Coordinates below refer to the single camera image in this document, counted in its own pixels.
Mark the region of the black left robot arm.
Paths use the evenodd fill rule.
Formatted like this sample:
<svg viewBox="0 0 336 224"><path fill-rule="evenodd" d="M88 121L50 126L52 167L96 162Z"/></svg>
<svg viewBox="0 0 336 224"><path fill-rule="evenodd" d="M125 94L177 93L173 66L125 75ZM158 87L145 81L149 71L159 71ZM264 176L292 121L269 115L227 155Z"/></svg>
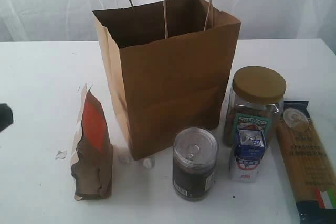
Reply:
<svg viewBox="0 0 336 224"><path fill-rule="evenodd" d="M0 104L0 132L8 128L14 122L11 107L6 103Z"/></svg>

